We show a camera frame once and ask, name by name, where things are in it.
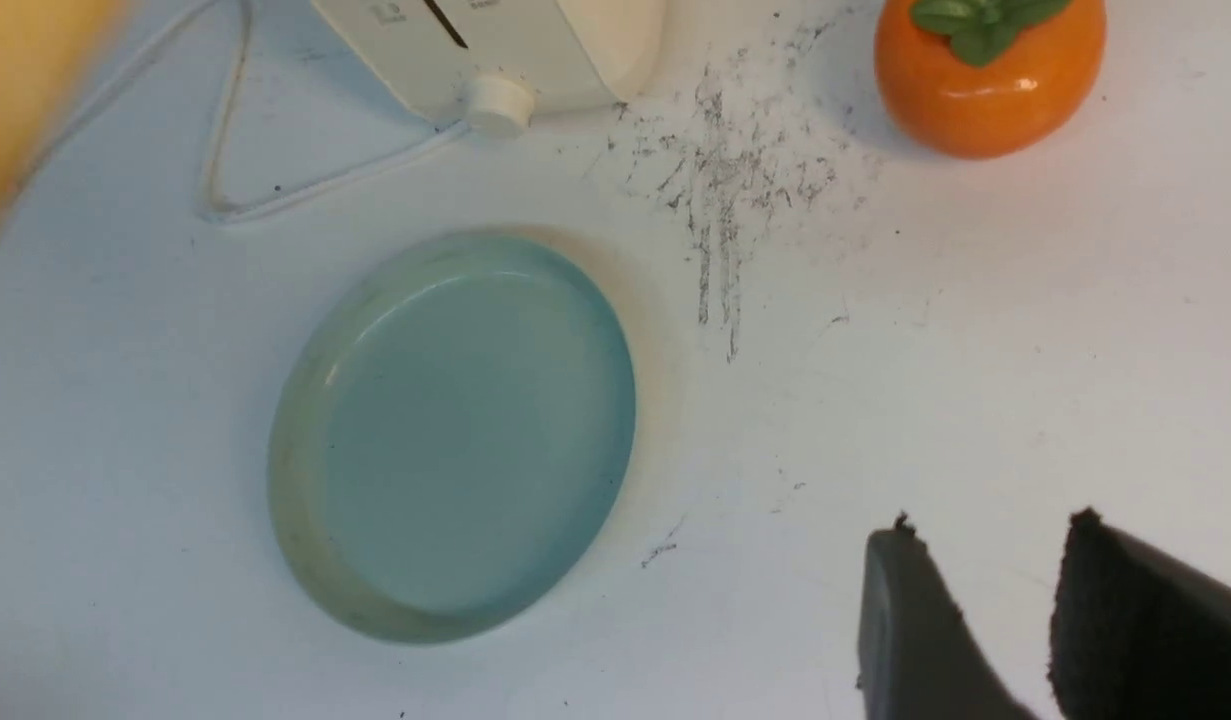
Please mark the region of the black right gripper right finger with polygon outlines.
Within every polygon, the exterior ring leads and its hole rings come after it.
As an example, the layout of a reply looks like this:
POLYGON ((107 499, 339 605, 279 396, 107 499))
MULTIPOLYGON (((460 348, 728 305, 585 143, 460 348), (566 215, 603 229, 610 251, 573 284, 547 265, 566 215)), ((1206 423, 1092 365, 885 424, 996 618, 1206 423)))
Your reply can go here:
POLYGON ((1231 587, 1083 510, 1069 521, 1048 678, 1067 719, 1231 719, 1231 587))

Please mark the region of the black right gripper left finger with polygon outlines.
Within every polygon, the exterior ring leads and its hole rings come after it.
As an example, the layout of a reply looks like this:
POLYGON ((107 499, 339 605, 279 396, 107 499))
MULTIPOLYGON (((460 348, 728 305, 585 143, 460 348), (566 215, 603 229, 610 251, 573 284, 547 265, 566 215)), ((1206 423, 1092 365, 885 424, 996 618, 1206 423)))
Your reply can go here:
POLYGON ((868 534, 856 687, 867 719, 1032 719, 972 638, 906 512, 868 534))

